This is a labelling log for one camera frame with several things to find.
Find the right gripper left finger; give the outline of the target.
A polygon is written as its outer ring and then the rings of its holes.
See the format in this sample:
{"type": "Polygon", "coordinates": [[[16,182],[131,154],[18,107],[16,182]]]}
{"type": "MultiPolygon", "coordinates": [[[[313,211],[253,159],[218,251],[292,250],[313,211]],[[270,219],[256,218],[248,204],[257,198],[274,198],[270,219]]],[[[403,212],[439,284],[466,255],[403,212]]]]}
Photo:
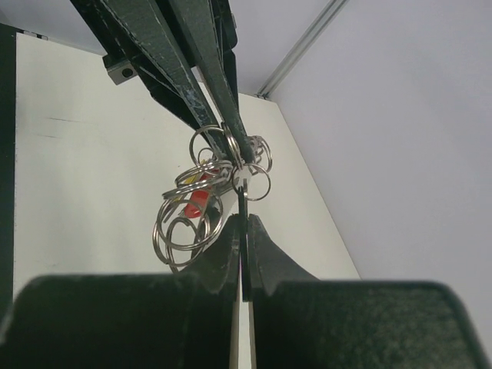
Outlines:
{"type": "Polygon", "coordinates": [[[241,218],[177,274],[44,275],[1,326],[3,368],[236,368],[241,218]]]}

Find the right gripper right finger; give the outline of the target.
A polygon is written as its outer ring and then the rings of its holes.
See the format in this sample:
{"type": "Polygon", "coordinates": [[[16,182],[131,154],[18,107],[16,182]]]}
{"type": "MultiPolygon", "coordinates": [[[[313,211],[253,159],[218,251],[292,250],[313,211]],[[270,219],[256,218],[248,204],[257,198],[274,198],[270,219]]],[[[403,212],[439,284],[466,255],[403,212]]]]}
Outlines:
{"type": "Polygon", "coordinates": [[[258,368],[489,368],[458,296],[431,281],[319,280],[248,225],[258,368]]]}

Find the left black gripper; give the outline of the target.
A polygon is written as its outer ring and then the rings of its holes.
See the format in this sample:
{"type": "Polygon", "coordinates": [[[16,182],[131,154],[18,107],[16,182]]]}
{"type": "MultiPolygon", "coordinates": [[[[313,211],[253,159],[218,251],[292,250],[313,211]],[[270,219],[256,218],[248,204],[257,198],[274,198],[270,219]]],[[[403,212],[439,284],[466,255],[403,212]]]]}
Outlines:
{"type": "Polygon", "coordinates": [[[104,48],[115,84],[139,77],[152,98],[197,131],[213,125],[217,109],[254,159],[238,110],[238,42],[227,1],[74,1],[104,48]]]}

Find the black key tag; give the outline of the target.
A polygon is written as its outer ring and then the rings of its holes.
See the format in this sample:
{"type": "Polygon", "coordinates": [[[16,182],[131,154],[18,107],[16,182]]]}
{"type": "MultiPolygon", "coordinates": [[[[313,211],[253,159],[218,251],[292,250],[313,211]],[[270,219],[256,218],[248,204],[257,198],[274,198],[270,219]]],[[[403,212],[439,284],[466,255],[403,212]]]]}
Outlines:
{"type": "Polygon", "coordinates": [[[244,179],[239,187],[238,196],[239,210],[239,251],[241,257],[241,289],[242,301],[249,302],[251,299],[251,278],[248,261],[248,183],[244,179]]]}

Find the red handled key organizer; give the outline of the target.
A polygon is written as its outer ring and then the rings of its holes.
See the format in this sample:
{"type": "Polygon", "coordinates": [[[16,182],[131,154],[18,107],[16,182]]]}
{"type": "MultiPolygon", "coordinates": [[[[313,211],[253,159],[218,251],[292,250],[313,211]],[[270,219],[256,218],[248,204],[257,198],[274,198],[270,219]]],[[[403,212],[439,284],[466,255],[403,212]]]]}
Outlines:
{"type": "Polygon", "coordinates": [[[152,230],[152,247],[158,260],[176,274],[195,262],[222,232],[239,192],[256,202],[271,192],[271,148],[260,135],[247,137],[253,161],[247,163],[226,126],[207,125],[189,141],[193,166],[175,179],[175,187],[162,194],[152,230]],[[211,146],[195,150],[200,135],[217,133],[226,140],[232,158],[223,158],[211,146]]]}

